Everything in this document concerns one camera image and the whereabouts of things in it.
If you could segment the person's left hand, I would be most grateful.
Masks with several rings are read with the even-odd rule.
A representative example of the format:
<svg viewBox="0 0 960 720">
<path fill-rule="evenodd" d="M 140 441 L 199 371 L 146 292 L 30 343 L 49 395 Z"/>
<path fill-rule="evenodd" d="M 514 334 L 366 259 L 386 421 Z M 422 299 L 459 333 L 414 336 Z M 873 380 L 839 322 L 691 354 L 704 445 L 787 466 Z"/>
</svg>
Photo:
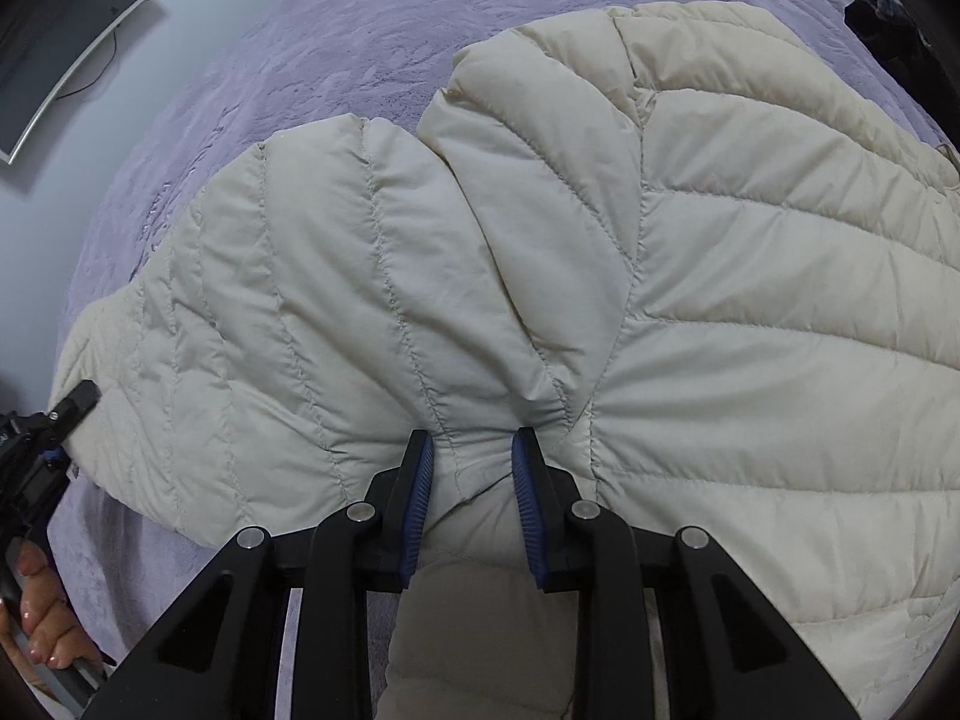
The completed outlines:
<svg viewBox="0 0 960 720">
<path fill-rule="evenodd" d="M 11 617 L 2 610 L 2 647 L 18 673 L 37 684 L 39 665 L 63 670 L 76 660 L 86 660 L 94 668 L 101 668 L 98 647 L 67 605 L 64 585 L 37 544 L 21 543 L 16 573 L 23 579 L 20 619 L 28 646 L 21 652 L 11 633 Z"/>
</svg>

